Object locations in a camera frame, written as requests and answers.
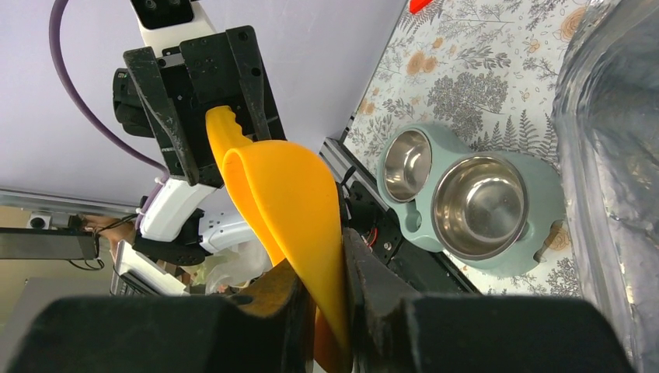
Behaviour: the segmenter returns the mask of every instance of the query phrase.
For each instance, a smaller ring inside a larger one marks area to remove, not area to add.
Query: cable
[[[64,56],[62,55],[61,50],[61,23],[64,16],[64,10],[68,0],[55,0],[53,8],[51,10],[51,17],[48,23],[48,42],[51,47],[51,57],[53,59],[53,65],[55,66],[55,71],[58,73],[58,77],[62,86],[66,90],[66,93],[71,98],[71,101],[78,107],[78,110],[82,115],[89,120],[89,122],[97,129],[103,136],[108,140],[112,141],[113,144],[124,150],[129,155],[135,157],[137,160],[146,163],[149,166],[155,167],[162,171],[161,182],[164,183],[169,178],[169,170],[162,164],[156,162],[153,159],[150,159],[146,155],[141,154],[137,150],[133,149],[130,145],[126,144],[123,140],[118,138],[100,119],[92,112],[92,110],[87,106],[85,100],[82,99],[78,90],[75,89],[75,85],[71,80],[71,77],[68,74],[66,69],[66,64],[64,62]],[[149,194],[144,206],[141,209],[141,215],[144,214],[149,206],[151,206],[152,201],[155,199],[155,196],[162,189],[162,184],[159,183],[156,185],[155,189]],[[141,216],[138,216],[138,219],[135,221],[135,228],[139,229],[141,223]]]
[[[373,235],[373,239],[369,242],[368,247],[373,247],[373,244],[375,243],[375,240],[378,239],[378,229],[373,228],[373,232],[375,234]]]
[[[96,270],[102,270],[103,268],[105,268],[105,263],[103,262],[103,260],[101,260],[101,259],[99,258],[100,251],[101,251],[100,242],[99,242],[99,233],[101,233],[101,232],[103,232],[103,231],[106,231],[106,230],[108,230],[108,229],[116,228],[116,227],[118,227],[118,226],[120,226],[120,225],[122,225],[122,224],[126,224],[126,223],[129,222],[131,219],[134,219],[134,218],[136,218],[137,216],[138,216],[138,214],[130,214],[130,215],[128,215],[128,216],[124,216],[123,218],[121,218],[121,219],[115,221],[114,223],[112,223],[112,224],[110,224],[110,225],[108,225],[108,226],[105,226],[105,227],[102,227],[102,228],[94,229],[94,231],[92,232],[92,237],[94,238],[94,247],[95,247],[95,249],[96,249],[96,262],[97,262],[98,265],[99,265],[98,267],[92,267],[91,265],[89,265],[89,263],[87,263],[87,260],[84,260],[85,265],[86,265],[87,267],[81,267],[81,266],[79,266],[78,264],[74,263],[73,260],[68,260],[69,264],[71,264],[73,267],[78,268],[79,270],[96,271]]]
[[[368,245],[368,243],[371,241],[372,236],[373,236],[373,228],[371,228],[371,230],[368,231],[368,235],[366,237],[362,236],[361,238],[363,238],[365,243]]]
[[[121,276],[121,275],[119,274],[119,272],[117,272],[117,265],[116,265],[116,264],[113,264],[113,265],[112,265],[112,271],[114,272],[114,274],[117,275],[117,277],[120,277],[120,276]]]
[[[105,263],[101,259],[97,259],[96,262],[99,264],[98,267],[92,267],[87,263],[87,260],[85,260],[85,267],[80,267],[78,264],[74,263],[73,260],[68,260],[69,264],[71,264],[73,267],[78,268],[79,270],[88,270],[88,271],[96,271],[96,270],[102,270],[105,268]]]
[[[346,173],[343,175],[343,180],[339,183],[342,187],[346,188],[346,191],[348,192],[348,196],[352,195],[352,192],[350,191],[350,188],[348,187],[348,180],[354,175],[354,172],[357,171],[357,167],[351,166]]]

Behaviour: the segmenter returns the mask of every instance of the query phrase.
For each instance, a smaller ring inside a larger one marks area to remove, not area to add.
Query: red object
[[[410,13],[417,14],[426,5],[430,4],[432,0],[412,0],[410,2]]]
[[[375,240],[378,239],[378,229],[373,228],[373,232],[375,233],[375,235],[373,236],[373,239],[369,242],[368,247],[373,247]]]

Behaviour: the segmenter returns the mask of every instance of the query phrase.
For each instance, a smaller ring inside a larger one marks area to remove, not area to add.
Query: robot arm
[[[285,140],[256,33],[249,26],[216,33],[200,2],[131,1],[145,47],[125,52],[127,68],[115,74],[117,119],[124,128],[128,121],[144,126],[170,172],[144,212],[135,249],[149,246],[153,256],[161,242],[183,254],[210,254],[244,242],[254,234],[238,213],[195,211],[224,186],[206,135],[209,109],[229,106],[242,134],[255,141]],[[127,105],[131,115],[120,115],[117,108]]]

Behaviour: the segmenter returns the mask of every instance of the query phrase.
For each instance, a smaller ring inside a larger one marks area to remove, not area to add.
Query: black bracket
[[[172,176],[224,186],[206,135],[206,112],[216,106],[230,106],[254,141],[286,139],[254,28],[186,40],[162,56],[150,47],[124,53],[131,80],[115,74],[114,107],[128,133],[153,133]]]
[[[204,212],[197,209],[185,221],[181,232],[172,242],[145,239],[138,231],[133,249],[145,254],[152,260],[164,260],[177,266],[195,266],[206,260],[210,253],[199,245],[199,219]]]
[[[350,186],[347,204],[352,214],[351,228],[364,237],[370,236],[373,239],[371,247],[375,256],[384,264],[389,263],[403,241],[403,235],[400,234],[395,221],[396,216],[382,210],[366,187],[358,181],[354,181]]]

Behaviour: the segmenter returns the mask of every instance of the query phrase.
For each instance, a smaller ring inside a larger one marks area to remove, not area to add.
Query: leaf pattern
[[[432,23],[435,19],[439,19],[443,6],[444,0],[433,0],[417,14],[410,13],[410,7],[406,6],[398,21],[398,28],[406,34],[415,33],[424,23]]]
[[[439,120],[450,120],[451,129],[469,141],[483,129],[483,112],[499,114],[506,99],[508,83],[493,71],[474,75],[463,72],[453,79],[438,79],[428,92],[428,105]]]
[[[398,129],[434,123],[450,127],[474,151],[520,152],[557,168],[552,103],[564,51],[584,12],[577,3],[435,0],[416,15],[406,7],[345,145],[375,173]],[[484,294],[579,296],[565,235],[550,235],[540,264],[517,277],[493,277],[449,258]]]
[[[580,297],[581,288],[579,281],[577,281],[577,274],[574,272],[572,260],[562,258],[556,264],[556,268],[553,268],[547,277],[550,294],[561,297]]]
[[[505,53],[497,53],[493,57],[492,47],[470,47],[463,49],[458,53],[456,60],[462,60],[462,65],[465,68],[479,68],[483,66],[488,70],[493,68],[509,68],[511,66],[511,59]]]

